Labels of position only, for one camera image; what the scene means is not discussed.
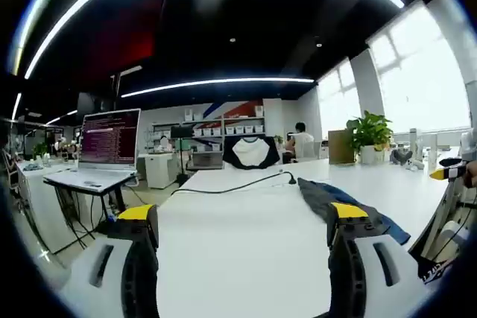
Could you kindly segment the person's right hand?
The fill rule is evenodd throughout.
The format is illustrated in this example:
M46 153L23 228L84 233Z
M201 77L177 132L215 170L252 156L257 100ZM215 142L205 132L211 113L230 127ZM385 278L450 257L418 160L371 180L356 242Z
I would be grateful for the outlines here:
M463 176L464 184L467 188L475 188L477 186L477 161L467 163L466 173Z

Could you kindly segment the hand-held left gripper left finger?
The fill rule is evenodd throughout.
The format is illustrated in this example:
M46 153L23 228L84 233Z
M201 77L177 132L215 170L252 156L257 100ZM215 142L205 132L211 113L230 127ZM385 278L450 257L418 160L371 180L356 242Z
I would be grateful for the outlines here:
M157 207L122 212L71 264L59 296L75 317L158 317Z

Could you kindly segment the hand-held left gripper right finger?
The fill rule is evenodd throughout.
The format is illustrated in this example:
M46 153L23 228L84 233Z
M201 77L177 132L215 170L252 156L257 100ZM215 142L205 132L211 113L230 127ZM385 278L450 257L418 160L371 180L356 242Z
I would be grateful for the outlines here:
M412 317L431 291L416 260L373 225L366 211L330 203L327 317Z

